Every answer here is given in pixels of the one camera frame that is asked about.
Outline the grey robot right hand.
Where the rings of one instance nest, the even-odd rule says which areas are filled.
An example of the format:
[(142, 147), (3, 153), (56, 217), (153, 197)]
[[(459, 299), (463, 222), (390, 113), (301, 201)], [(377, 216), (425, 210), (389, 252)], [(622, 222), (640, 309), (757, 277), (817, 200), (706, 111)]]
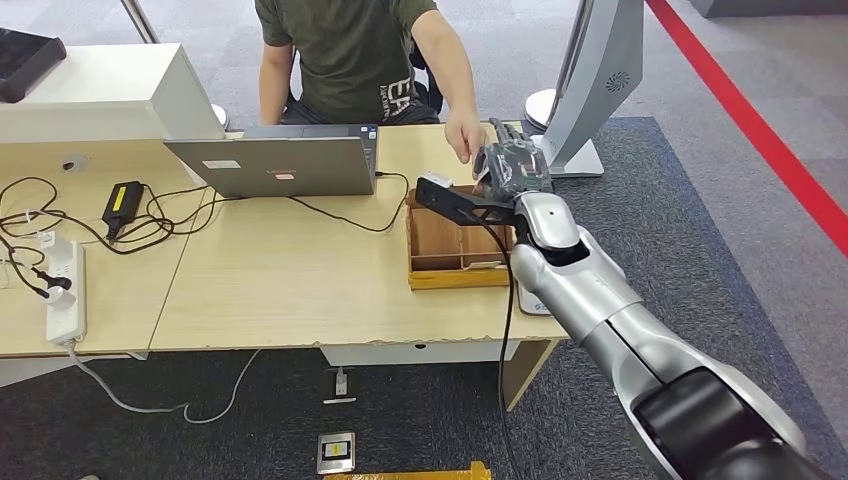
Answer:
[(494, 117), (489, 123), (496, 141), (482, 146), (474, 160), (474, 194), (511, 202), (524, 192), (552, 193), (552, 178), (542, 150), (514, 126)]

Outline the person's left hand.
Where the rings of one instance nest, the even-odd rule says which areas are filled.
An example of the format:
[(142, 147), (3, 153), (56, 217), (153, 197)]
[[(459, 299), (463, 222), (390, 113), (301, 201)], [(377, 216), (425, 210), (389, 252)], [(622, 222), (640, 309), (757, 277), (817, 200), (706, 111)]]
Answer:
[(462, 164), (472, 162), (487, 140), (476, 109), (452, 110), (445, 123), (445, 138)]

